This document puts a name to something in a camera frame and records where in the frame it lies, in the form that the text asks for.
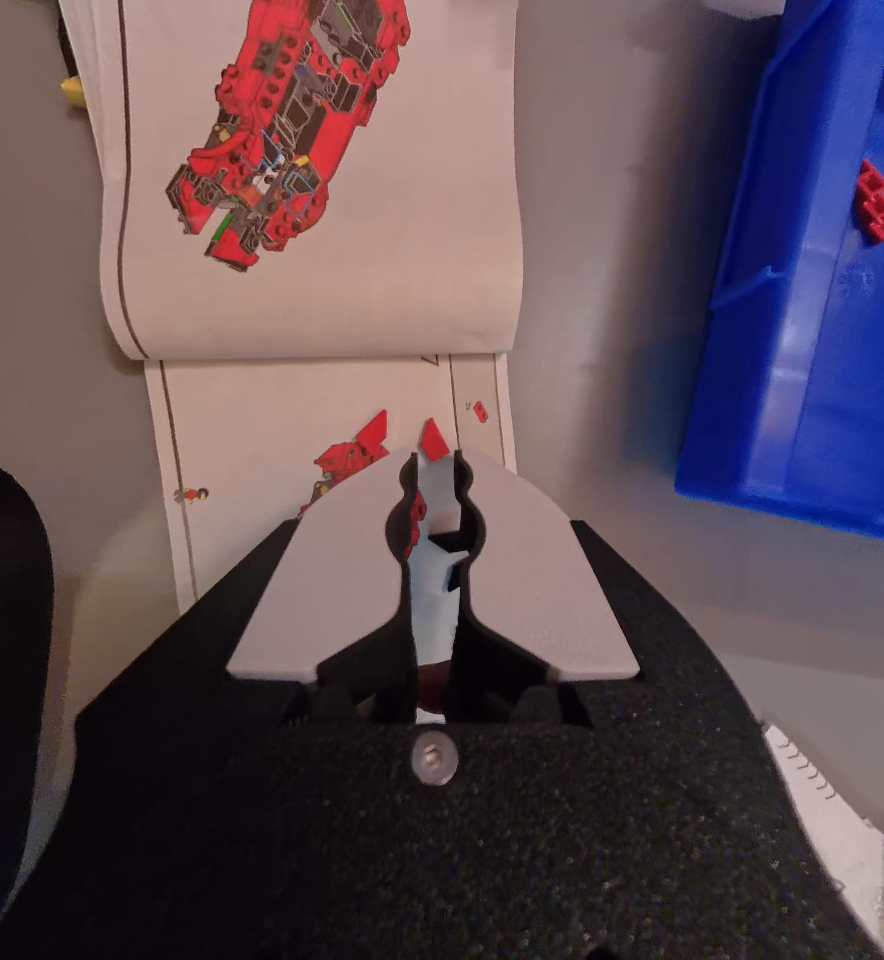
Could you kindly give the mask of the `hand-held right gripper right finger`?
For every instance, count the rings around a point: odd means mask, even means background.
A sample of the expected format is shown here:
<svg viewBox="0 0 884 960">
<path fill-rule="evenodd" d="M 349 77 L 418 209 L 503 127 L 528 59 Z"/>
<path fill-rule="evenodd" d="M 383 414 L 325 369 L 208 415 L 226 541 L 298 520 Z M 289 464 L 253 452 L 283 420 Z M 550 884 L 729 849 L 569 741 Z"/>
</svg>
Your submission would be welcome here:
<svg viewBox="0 0 884 960">
<path fill-rule="evenodd" d="M 640 666 L 571 521 L 483 453 L 455 453 L 453 487 L 449 552 L 465 555 L 449 577 L 449 720 L 590 725 L 575 683 L 630 680 Z"/>
</svg>

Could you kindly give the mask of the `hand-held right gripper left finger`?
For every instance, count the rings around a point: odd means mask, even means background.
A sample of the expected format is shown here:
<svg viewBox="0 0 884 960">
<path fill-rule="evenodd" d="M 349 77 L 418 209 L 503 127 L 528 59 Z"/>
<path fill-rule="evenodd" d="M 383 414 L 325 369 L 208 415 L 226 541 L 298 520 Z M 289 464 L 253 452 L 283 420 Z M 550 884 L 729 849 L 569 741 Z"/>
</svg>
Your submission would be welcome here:
<svg viewBox="0 0 884 960">
<path fill-rule="evenodd" d="M 408 554 L 419 459 L 399 450 L 303 515 L 228 663 L 244 680 L 338 690 L 412 723 L 418 666 Z"/>
</svg>

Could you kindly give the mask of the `blue plastic parts bin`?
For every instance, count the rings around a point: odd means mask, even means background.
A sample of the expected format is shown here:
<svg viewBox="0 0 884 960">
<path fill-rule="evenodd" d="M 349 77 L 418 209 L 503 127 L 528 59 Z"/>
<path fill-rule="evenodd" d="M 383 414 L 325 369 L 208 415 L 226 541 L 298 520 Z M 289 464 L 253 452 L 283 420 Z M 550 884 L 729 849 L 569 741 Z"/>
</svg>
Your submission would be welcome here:
<svg viewBox="0 0 884 960">
<path fill-rule="evenodd" d="M 884 1 L 786 2 L 760 81 L 675 478 L 680 494 L 884 540 Z"/>
</svg>

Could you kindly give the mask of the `red toy brick cluster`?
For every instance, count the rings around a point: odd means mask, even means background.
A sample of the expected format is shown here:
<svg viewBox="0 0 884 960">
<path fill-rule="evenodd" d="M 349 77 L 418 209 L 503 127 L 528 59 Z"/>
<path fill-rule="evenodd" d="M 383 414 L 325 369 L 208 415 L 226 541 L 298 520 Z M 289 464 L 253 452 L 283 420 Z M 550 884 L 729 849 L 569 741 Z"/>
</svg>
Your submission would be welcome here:
<svg viewBox="0 0 884 960">
<path fill-rule="evenodd" d="M 873 246 L 884 243 L 884 175 L 868 159 L 860 162 L 852 211 L 863 239 Z"/>
</svg>

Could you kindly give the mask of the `open toy brick instruction booklet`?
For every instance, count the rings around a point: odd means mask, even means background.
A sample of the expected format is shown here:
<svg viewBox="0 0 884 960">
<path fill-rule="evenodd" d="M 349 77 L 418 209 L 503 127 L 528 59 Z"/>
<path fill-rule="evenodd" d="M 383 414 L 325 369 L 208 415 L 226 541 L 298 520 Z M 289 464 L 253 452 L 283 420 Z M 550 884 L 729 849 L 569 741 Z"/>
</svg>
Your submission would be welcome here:
<svg viewBox="0 0 884 960">
<path fill-rule="evenodd" d="M 387 410 L 499 426 L 522 295 L 518 2 L 60 2 L 184 613 Z"/>
</svg>

